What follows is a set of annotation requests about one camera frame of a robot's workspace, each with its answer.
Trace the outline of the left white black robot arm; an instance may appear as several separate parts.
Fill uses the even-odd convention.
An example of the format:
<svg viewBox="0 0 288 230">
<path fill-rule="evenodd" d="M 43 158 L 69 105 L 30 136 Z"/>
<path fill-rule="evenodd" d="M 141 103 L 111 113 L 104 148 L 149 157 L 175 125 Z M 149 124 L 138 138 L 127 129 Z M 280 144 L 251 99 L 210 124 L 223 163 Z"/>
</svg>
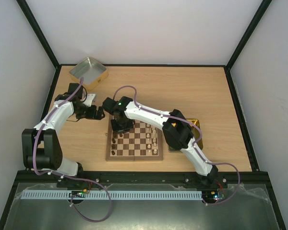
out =
<svg viewBox="0 0 288 230">
<path fill-rule="evenodd" d="M 71 83 L 68 91 L 59 94 L 53 107 L 34 128 L 22 132 L 24 166 L 37 175 L 55 174 L 74 177 L 82 169 L 78 162 L 66 159 L 59 143 L 58 134 L 71 116 L 76 120 L 101 120 L 105 113 L 101 106 L 92 104 L 89 95 L 83 96 L 86 88 Z"/>
</svg>

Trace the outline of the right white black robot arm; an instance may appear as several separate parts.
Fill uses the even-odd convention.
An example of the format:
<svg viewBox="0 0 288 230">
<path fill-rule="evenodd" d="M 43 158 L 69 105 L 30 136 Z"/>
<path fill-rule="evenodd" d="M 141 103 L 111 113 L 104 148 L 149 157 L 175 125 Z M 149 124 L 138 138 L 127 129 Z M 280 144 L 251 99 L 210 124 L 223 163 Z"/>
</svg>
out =
<svg viewBox="0 0 288 230">
<path fill-rule="evenodd" d="M 209 188 L 216 183 L 218 168 L 203 154 L 197 144 L 199 140 L 192 133 L 192 123 L 185 119 L 181 111 L 159 111 L 126 96 L 118 101 L 108 97 L 102 107 L 113 116 L 111 127 L 114 132 L 119 134 L 130 131 L 134 128 L 135 120 L 154 126 L 163 132 L 169 146 L 185 154 L 200 175 L 202 186 Z"/>
</svg>

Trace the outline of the wooden chess board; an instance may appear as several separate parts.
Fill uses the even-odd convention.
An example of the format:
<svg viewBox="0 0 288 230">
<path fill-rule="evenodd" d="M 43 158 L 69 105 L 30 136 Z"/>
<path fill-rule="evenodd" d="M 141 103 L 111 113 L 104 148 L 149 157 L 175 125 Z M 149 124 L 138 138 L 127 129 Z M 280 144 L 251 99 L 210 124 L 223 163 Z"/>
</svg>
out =
<svg viewBox="0 0 288 230">
<path fill-rule="evenodd" d="M 126 133 L 115 133 L 111 127 L 112 115 L 109 116 L 107 161 L 161 161 L 163 160 L 162 131 L 153 125 L 135 120 L 134 128 Z"/>
</svg>

